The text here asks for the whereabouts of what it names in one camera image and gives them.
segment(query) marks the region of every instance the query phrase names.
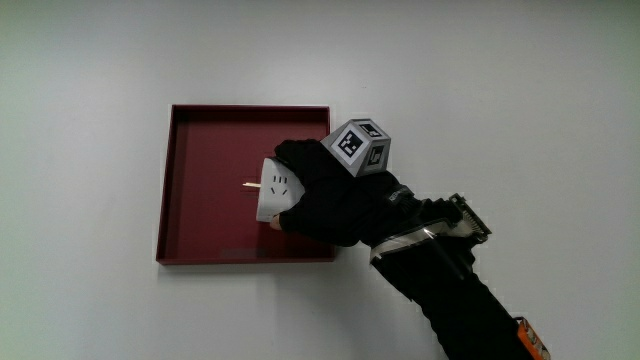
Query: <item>tray rim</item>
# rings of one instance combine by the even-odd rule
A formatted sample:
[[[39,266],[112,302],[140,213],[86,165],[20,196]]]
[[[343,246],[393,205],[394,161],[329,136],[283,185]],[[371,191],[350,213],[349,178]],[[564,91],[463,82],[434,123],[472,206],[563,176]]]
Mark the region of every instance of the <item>tray rim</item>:
[[[311,263],[332,262],[336,257],[336,248],[330,245],[330,254],[327,257],[273,257],[273,258],[166,258],[166,233],[168,230],[171,189],[175,169],[175,144],[177,136],[176,113],[178,111],[325,111],[325,128],[328,135],[331,131],[331,111],[328,105],[206,105],[206,104],[172,104],[170,106],[169,136],[167,139],[167,157],[165,159],[164,182],[162,185],[162,200],[160,208],[160,223],[158,227],[158,239],[156,246],[156,261],[161,265],[215,265],[215,264],[258,264],[258,263]]]

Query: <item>orange label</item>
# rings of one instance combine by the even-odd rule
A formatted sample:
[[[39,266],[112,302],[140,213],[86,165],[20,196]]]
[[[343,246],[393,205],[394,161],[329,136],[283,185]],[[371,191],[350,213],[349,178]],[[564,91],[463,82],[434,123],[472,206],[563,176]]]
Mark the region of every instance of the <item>orange label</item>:
[[[534,360],[551,360],[551,354],[538,334],[533,330],[527,319],[523,317],[515,318],[520,324],[518,326],[518,338],[527,348]]]

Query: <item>white object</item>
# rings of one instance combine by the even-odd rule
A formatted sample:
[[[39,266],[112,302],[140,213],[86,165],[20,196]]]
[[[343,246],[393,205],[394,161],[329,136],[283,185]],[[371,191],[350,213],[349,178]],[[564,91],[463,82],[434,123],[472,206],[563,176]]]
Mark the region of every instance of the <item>white object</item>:
[[[271,222],[275,215],[298,203],[302,194],[304,187],[291,170],[275,160],[264,159],[256,220]]]

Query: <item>red tray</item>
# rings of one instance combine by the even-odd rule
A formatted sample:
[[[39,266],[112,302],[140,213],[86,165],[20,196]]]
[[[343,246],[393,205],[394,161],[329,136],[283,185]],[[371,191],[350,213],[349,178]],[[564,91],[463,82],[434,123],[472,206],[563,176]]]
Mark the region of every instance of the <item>red tray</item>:
[[[335,248],[256,221],[262,162],[322,139],[329,108],[174,105],[156,260],[163,265],[332,261]]]

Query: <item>white cube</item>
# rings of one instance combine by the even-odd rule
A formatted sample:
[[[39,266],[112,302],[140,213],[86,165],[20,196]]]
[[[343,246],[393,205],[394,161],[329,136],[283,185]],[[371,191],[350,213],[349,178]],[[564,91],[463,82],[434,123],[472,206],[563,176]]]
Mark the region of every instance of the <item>white cube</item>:
[[[391,138],[371,119],[352,119],[322,139],[354,177],[387,169]]]

